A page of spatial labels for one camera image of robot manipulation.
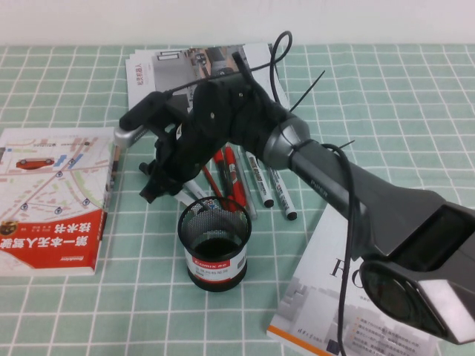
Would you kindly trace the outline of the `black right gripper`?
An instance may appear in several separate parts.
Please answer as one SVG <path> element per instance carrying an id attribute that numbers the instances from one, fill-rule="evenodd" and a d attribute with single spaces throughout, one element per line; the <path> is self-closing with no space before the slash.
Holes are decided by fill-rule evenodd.
<path id="1" fill-rule="evenodd" d="M 147 203 L 164 195 L 174 196 L 177 187 L 173 185 L 195 178 L 223 146 L 214 111 L 185 114 L 165 106 L 151 122 L 151 129 L 158 134 L 155 159 L 139 164 L 139 170 L 149 177 L 140 192 Z"/>

